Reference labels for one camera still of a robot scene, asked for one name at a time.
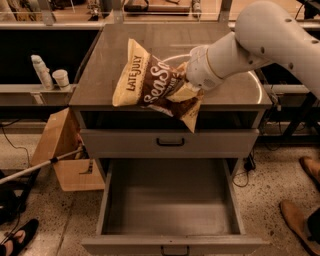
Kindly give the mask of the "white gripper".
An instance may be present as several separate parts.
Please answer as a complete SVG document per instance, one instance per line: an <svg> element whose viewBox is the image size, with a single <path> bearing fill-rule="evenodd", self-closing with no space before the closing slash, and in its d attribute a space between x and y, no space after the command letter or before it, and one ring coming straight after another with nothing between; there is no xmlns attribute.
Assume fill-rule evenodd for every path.
<svg viewBox="0 0 320 256"><path fill-rule="evenodd" d="M212 90L223 83L223 80L214 73L208 61L208 45L197 46L190 51L190 59L177 68L181 74L186 73L186 79L178 90L170 93L167 99L171 102L183 102L198 95L200 89Z"/></svg>

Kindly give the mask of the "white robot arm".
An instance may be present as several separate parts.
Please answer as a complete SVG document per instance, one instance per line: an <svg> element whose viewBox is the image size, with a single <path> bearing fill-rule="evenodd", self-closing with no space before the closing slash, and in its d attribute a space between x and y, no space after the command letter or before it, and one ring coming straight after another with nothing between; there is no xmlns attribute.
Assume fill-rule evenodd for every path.
<svg viewBox="0 0 320 256"><path fill-rule="evenodd" d="M320 98L320 42L270 1L256 1L239 14L234 30L190 51L182 84L209 91L228 77L276 63Z"/></svg>

